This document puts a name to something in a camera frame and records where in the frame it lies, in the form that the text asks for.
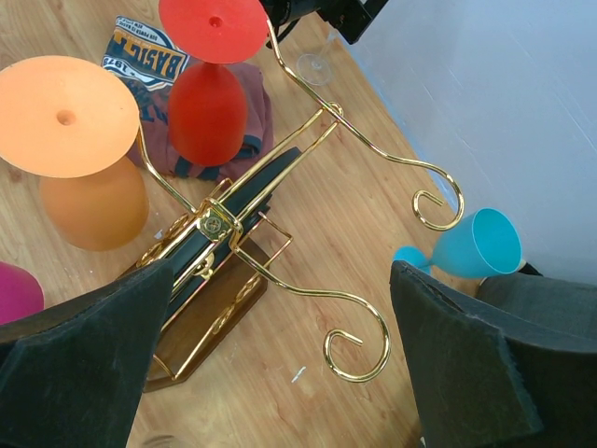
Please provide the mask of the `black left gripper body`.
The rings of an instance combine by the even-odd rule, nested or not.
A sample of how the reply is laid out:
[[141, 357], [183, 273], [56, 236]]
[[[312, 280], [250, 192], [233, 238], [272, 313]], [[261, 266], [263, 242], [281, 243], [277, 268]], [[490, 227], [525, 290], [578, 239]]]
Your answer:
[[276, 39], [282, 42], [299, 20], [311, 13], [330, 24], [354, 44], [387, 4], [387, 0], [261, 0]]

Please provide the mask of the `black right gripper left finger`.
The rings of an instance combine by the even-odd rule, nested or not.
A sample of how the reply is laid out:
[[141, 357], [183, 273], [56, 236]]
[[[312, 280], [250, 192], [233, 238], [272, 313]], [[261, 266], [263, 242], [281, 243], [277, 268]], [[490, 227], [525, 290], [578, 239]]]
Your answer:
[[158, 260], [3, 325], [2, 446], [126, 446], [173, 285]]

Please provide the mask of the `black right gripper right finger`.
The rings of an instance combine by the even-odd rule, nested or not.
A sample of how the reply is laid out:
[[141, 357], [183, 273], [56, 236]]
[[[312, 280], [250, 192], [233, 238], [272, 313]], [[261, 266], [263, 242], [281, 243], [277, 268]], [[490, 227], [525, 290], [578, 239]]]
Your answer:
[[592, 447], [596, 338], [531, 323], [403, 261], [390, 291], [426, 447]]

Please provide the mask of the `clear champagne flute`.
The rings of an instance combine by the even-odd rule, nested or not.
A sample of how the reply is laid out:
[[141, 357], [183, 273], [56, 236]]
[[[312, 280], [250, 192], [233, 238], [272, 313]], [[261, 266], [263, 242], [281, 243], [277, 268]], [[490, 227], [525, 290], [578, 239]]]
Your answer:
[[332, 70], [326, 56], [336, 37], [337, 33], [330, 31], [320, 49], [299, 56], [296, 68], [304, 82], [312, 86], [325, 86], [331, 80]]

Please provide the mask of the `blue wine glass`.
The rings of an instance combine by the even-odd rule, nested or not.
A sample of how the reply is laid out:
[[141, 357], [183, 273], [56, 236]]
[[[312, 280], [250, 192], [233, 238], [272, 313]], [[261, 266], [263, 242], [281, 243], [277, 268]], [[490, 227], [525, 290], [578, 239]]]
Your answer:
[[442, 232], [429, 257], [414, 246], [403, 246], [394, 255], [395, 260], [406, 261], [425, 273], [436, 266], [462, 278], [514, 273], [521, 257], [517, 230], [506, 215], [493, 208], [481, 208]]

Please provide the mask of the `pink wine glass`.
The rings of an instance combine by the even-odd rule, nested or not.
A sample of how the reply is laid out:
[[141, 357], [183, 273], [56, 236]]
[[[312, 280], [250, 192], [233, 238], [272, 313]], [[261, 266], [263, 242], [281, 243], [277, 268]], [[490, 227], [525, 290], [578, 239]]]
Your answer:
[[1, 262], [1, 324], [44, 310], [44, 294], [38, 281], [26, 270]]

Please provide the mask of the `red wine glass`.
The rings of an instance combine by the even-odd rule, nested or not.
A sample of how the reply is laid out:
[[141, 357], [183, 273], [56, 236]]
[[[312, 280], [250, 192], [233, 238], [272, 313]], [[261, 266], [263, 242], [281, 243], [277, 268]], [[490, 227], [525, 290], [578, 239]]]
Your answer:
[[229, 66], [261, 49], [268, 16], [258, 1], [160, 1], [159, 14], [172, 41], [199, 60], [172, 86], [171, 143], [194, 164], [224, 164], [238, 153], [248, 120], [243, 87]]

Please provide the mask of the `orange wine glass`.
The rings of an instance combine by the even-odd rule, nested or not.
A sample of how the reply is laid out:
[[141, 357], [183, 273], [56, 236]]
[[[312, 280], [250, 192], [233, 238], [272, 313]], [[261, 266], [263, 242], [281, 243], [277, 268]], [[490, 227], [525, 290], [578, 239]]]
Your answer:
[[119, 248], [145, 226], [145, 183], [127, 156], [140, 130], [132, 94], [95, 63], [37, 56], [1, 71], [1, 157], [38, 176], [42, 207], [71, 245]]

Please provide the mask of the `maroon printed t-shirt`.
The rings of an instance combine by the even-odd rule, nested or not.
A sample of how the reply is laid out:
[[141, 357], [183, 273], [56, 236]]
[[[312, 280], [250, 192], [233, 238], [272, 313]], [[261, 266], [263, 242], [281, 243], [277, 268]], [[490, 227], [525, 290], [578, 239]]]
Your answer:
[[250, 63], [230, 65], [248, 104], [243, 143], [235, 157], [224, 165], [204, 167], [191, 163], [170, 142], [168, 101], [177, 76], [198, 62], [161, 29], [118, 15], [101, 67], [119, 77], [132, 93], [149, 158], [161, 174], [206, 181], [236, 180], [273, 148], [271, 99], [258, 67]]

